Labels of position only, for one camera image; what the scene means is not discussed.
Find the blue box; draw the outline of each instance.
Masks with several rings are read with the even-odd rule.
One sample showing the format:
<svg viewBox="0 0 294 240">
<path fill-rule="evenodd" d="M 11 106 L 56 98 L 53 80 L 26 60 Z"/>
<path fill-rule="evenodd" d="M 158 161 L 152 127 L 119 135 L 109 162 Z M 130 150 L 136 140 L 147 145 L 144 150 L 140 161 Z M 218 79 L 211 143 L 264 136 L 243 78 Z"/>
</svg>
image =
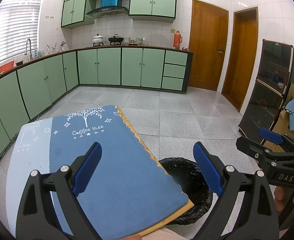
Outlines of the blue box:
<svg viewBox="0 0 294 240">
<path fill-rule="evenodd" d="M 122 0 L 102 0 L 100 7 L 122 6 Z"/>
</svg>

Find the drawer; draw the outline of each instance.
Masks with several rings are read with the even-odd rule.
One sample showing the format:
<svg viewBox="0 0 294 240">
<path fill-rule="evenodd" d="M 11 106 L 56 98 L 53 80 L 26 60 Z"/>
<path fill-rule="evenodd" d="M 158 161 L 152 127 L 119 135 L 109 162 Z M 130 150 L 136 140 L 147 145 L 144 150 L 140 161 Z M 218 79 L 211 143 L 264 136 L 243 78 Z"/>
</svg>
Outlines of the drawer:
<svg viewBox="0 0 294 240">
<path fill-rule="evenodd" d="M 180 78 L 163 77 L 161 88 L 181 91 L 183 81 L 184 80 Z"/>
<path fill-rule="evenodd" d="M 187 64 L 187 53 L 166 50 L 165 63 L 183 65 Z"/>
<path fill-rule="evenodd" d="M 165 64 L 163 75 L 167 77 L 184 78 L 185 70 L 185 66 Z"/>
</svg>

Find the bottle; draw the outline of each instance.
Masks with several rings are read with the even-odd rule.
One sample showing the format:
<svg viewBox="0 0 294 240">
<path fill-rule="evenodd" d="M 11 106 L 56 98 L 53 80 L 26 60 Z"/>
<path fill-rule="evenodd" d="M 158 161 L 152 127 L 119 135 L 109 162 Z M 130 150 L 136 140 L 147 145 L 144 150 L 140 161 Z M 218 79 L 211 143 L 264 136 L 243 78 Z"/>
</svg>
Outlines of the bottle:
<svg viewBox="0 0 294 240">
<path fill-rule="evenodd" d="M 180 43 L 182 43 L 182 36 L 180 32 L 177 31 L 173 38 L 173 46 L 175 47 L 175 49 L 180 49 Z"/>
</svg>

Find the trash bin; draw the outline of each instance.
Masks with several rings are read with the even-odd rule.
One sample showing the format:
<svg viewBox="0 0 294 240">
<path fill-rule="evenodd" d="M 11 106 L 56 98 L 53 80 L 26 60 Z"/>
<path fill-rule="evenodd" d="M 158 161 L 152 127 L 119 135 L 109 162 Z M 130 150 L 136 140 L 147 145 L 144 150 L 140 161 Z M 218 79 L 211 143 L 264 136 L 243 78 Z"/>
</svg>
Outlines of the trash bin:
<svg viewBox="0 0 294 240">
<path fill-rule="evenodd" d="M 212 192 L 197 164 L 185 158 L 165 158 L 159 161 L 164 169 L 179 184 L 194 206 L 168 225 L 189 225 L 196 222 L 212 205 Z"/>
</svg>

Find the faucet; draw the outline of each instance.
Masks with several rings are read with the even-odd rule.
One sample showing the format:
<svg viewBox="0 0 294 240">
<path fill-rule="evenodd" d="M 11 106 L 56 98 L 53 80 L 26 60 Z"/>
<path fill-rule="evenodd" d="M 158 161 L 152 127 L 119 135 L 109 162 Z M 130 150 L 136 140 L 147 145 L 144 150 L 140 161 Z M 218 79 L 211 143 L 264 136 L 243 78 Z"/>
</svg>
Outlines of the faucet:
<svg viewBox="0 0 294 240">
<path fill-rule="evenodd" d="M 27 44 L 28 44 L 28 41 L 29 41 L 29 53 L 30 53 L 29 59 L 30 60 L 33 60 L 33 57 L 32 57 L 32 43 L 30 41 L 30 38 L 28 38 L 27 41 L 26 41 L 26 49 L 25 49 L 25 54 L 24 55 L 27 55 Z"/>
</svg>

